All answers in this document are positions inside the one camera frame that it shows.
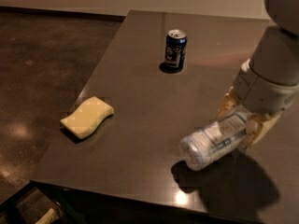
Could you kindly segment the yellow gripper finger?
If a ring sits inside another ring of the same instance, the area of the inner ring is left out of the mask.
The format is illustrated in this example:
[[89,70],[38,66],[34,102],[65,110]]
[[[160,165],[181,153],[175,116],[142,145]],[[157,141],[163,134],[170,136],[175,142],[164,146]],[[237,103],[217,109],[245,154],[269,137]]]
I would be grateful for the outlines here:
[[235,112],[243,111],[245,111],[245,107],[241,104],[240,99],[235,94],[234,87],[231,87],[221,99],[221,103],[217,111],[217,119],[223,119]]
[[244,136],[241,139],[239,149],[248,150],[259,143],[275,126],[281,117],[281,112],[276,114],[259,114],[243,112],[246,118]]

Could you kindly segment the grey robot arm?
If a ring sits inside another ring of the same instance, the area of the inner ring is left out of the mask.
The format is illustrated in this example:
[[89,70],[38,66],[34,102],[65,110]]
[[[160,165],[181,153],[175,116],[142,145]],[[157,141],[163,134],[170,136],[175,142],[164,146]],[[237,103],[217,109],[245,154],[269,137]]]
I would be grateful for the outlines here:
[[275,24],[242,63],[218,110],[220,119],[249,112],[243,150],[267,135],[299,92],[299,0],[264,0],[264,5]]

